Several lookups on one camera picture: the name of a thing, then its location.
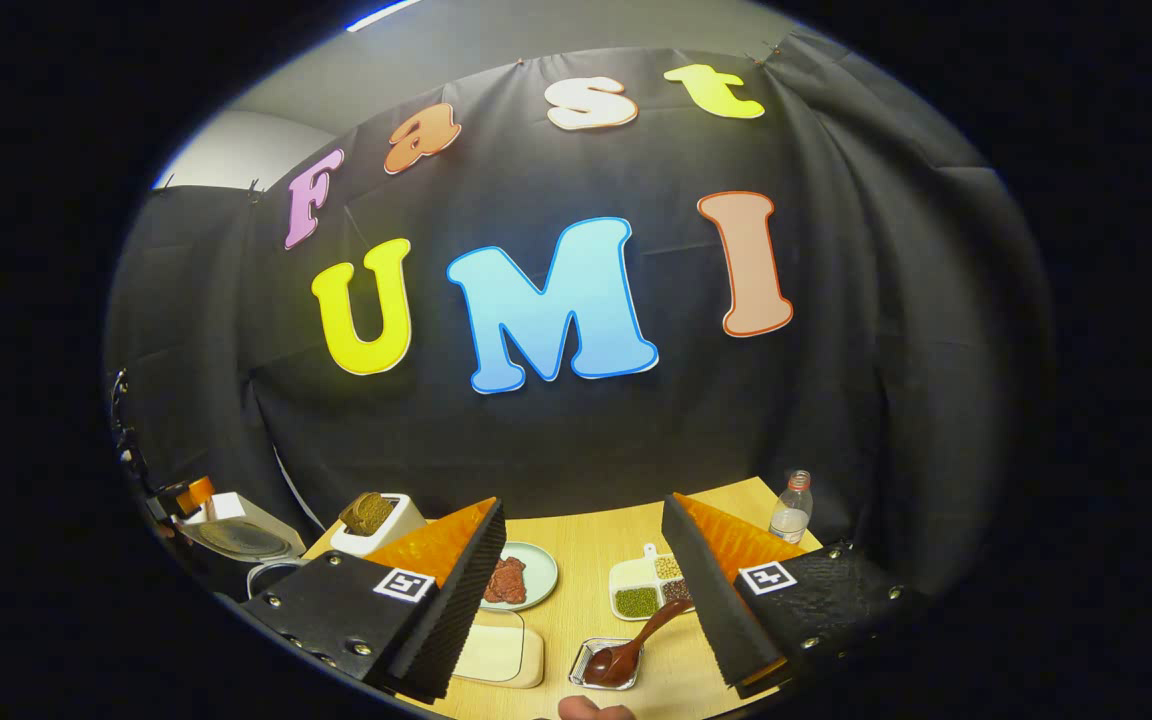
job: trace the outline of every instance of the meat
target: meat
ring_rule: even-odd
[[[497,569],[488,579],[488,589],[483,593],[483,600],[488,602],[508,602],[521,605],[526,602],[526,585],[522,584],[524,562],[517,558],[497,560]]]

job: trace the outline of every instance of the blue letter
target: blue letter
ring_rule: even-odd
[[[470,386],[480,393],[522,387],[522,366],[509,359],[505,336],[545,381],[558,378],[573,318],[579,350],[573,372],[582,378],[641,373],[659,359],[643,340],[626,278],[630,223],[621,218],[582,220],[558,236],[545,290],[522,274],[499,247],[480,247],[447,266],[447,278],[465,291],[479,370]]]

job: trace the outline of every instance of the black backdrop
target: black backdrop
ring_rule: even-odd
[[[388,715],[180,573],[129,503],[92,382],[143,188],[213,108],[363,12],[0,14],[0,714]],[[918,88],[995,161],[1043,250],[1062,357],[1043,461],[1009,478],[1025,492],[1014,541],[904,664],[791,711],[1152,715],[1152,10],[791,12]]]
[[[530,59],[371,118],[251,202],[237,191],[211,200],[217,191],[199,188],[156,197],[138,232],[170,237],[179,260],[164,259],[170,247],[124,258],[136,266],[124,273],[153,279],[126,293],[129,282],[115,283],[123,313],[109,328],[126,333],[126,318],[142,325],[134,336],[196,333],[192,346],[134,354],[137,395],[156,404],[143,423],[154,450],[168,469],[184,461],[179,477],[165,477],[210,471],[219,488],[290,510],[253,432],[262,420],[324,523],[364,488],[410,493],[426,516],[501,497],[509,516],[525,518],[751,475],[780,492],[786,469],[808,468],[818,537],[849,536],[872,506],[878,550],[900,547],[888,553],[893,568],[943,592],[972,561],[1000,479],[1023,468],[1034,397],[1047,396],[1037,250],[996,174],[914,92],[810,29],[778,47],[765,65],[677,50]],[[763,118],[717,118],[660,77],[694,63],[737,74],[737,94],[761,103]],[[550,83],[604,74],[639,105],[634,122],[567,132],[545,119]],[[456,142],[388,176],[393,129],[441,101],[456,109]],[[288,183],[335,147],[346,161],[317,229],[285,250]],[[795,316],[758,338],[722,332],[732,303],[723,250],[695,210],[728,190],[776,205],[776,273]],[[501,247],[539,287],[558,234],[596,217],[634,228],[628,281],[659,364],[578,378],[568,369],[571,333],[554,382],[529,369],[518,391],[473,392],[465,301],[445,276],[448,263]],[[211,229],[205,241],[183,241],[191,225]],[[326,353],[308,288],[321,270],[361,266],[394,237],[412,242],[403,260],[411,347],[389,372],[353,376]],[[141,242],[150,241],[134,233]],[[192,304],[188,288],[212,296]],[[373,338],[381,320],[370,272],[349,291],[361,336]],[[195,363],[173,366],[187,348]],[[124,363],[113,357],[112,366]],[[204,438],[210,465],[196,461]]]

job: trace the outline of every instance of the brown spoon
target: brown spoon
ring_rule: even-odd
[[[589,659],[589,665],[585,665],[584,675],[581,675],[582,682],[604,688],[617,688],[624,684],[628,679],[634,676],[634,672],[639,666],[639,650],[643,647],[643,643],[652,637],[652,632],[664,628],[664,624],[681,615],[689,607],[691,607],[690,600],[665,602],[643,626],[639,637],[622,644],[622,646],[604,647],[594,652],[594,657]]]

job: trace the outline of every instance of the small glass dish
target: small glass dish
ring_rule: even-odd
[[[607,647],[620,647],[622,644],[630,642],[628,638],[589,638],[581,643],[579,652],[576,653],[576,661],[573,662],[571,673],[567,674],[567,679],[573,682],[574,685],[579,685],[582,688],[593,688],[598,691],[627,691],[634,687],[634,683],[639,679],[639,670],[643,669],[643,647],[639,647],[639,664],[634,667],[634,675],[626,681],[624,684],[620,687],[608,687],[608,685],[596,685],[586,683],[582,680],[585,675],[585,666],[589,665],[591,657],[594,657],[594,652]]]

